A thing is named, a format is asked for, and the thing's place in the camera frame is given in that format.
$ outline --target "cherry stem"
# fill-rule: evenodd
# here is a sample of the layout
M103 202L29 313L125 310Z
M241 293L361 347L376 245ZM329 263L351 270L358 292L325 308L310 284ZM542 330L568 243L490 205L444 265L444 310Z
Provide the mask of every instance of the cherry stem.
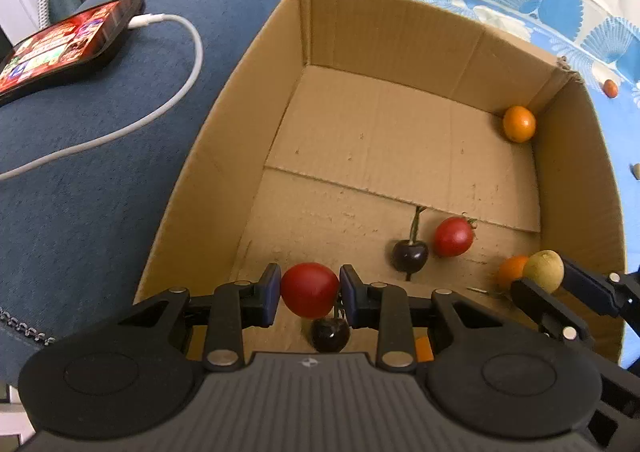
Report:
M340 292L338 291L338 294L335 296L335 301L334 301L334 320L337 320L340 318L340 313L343 311L342 308L342 296L340 295Z
M415 244L415 240L418 237L418 225L420 224L420 214L426 209L427 207L415 207L414 219L411 223L411 231L409 232L409 244Z

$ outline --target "phone screen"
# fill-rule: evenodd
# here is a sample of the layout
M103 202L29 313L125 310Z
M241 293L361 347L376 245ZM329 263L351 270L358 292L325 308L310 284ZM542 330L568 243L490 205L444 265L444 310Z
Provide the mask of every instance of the phone screen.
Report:
M129 19L130 1L96 6L18 43L0 65L0 94L100 52L120 22Z

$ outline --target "charging cable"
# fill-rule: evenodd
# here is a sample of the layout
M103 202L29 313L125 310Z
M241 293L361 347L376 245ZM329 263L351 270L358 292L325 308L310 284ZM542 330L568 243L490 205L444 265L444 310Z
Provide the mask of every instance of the charging cable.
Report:
M85 150L89 150L91 148L104 145L105 143L108 143L110 141L114 141L115 139L126 136L127 134L135 132L139 128L142 128L145 125L148 125L152 121L156 120L162 114L164 114L170 108L172 108L172 106L178 103L184 97L184 95L187 94L189 89L193 86L193 84L197 80L198 75L200 73L200 68L202 67L203 47L202 47L202 39L200 38L200 34L198 33L198 30L186 18L183 18L178 15L164 15L164 14L160 14L160 15L147 14L147 15L139 15L139 16L133 17L130 20L128 27L129 29L137 29L140 27L148 26L149 24L153 24L155 22L164 22L164 21L173 21L173 22L178 22L179 24L182 24L191 33L191 36L193 37L193 44L194 44L194 51L195 51L195 60L194 60L193 69L191 69L191 74L189 75L189 78L187 78L187 81L184 82L184 85L181 86L180 90L176 92L173 95L173 97L169 99L169 101L167 101L165 104L156 108L155 111L147 114L145 117L140 118L139 120L131 123L130 125L127 125L126 127L120 128L104 136L97 137L95 139L92 139L91 141L86 141L84 143L80 143L79 145L73 145L68 148L63 148L62 150L57 150L55 152L52 152L51 154L47 154L46 156L42 156L37 159L34 159L30 163L14 168L13 170L8 170L7 172L1 173L0 181L4 181L12 177L19 176L20 174L24 174L29 170L38 168L44 164L55 161L56 159L70 156L71 154L78 154L80 152L84 152Z

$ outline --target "yellow fruit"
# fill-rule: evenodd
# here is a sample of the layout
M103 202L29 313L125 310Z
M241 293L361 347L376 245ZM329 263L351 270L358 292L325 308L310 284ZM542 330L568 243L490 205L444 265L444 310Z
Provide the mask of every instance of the yellow fruit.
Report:
M527 255L516 255L515 257L508 258L505 260L498 269L498 275L496 276L496 284L500 289L509 289L511 287L511 282L522 278L522 271L524 270L524 265L529 260Z
M528 108L510 107L502 118L504 134L514 143L529 141L536 133L536 118Z
M547 293L553 293L562 283L564 264L556 252L543 249L529 257L522 273Z

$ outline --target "dark cherry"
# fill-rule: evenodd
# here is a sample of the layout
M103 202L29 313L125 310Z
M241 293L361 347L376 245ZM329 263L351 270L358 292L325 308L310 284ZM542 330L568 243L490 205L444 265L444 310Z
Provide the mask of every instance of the dark cherry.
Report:
M406 279L411 280L412 273L418 273L429 258L429 248L423 241L417 241L420 213L425 207L416 207L414 220L411 223L411 232L408 239L396 242L391 251L391 264L393 267L406 273Z
M319 318L311 322L311 343L319 353L339 353L350 336L349 324L341 318Z

